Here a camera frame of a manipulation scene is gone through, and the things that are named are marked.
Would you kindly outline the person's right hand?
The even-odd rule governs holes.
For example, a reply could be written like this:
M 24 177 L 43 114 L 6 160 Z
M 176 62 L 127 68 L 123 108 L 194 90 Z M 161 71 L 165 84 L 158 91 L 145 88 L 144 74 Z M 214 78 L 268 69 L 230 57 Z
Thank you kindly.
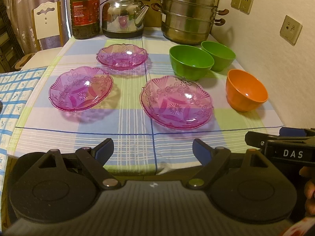
M 315 203 L 314 203 L 314 167 L 303 167 L 299 174 L 303 177 L 309 178 L 304 187 L 304 195 L 306 197 L 305 201 L 305 215 L 306 216 L 314 216 L 315 215 Z

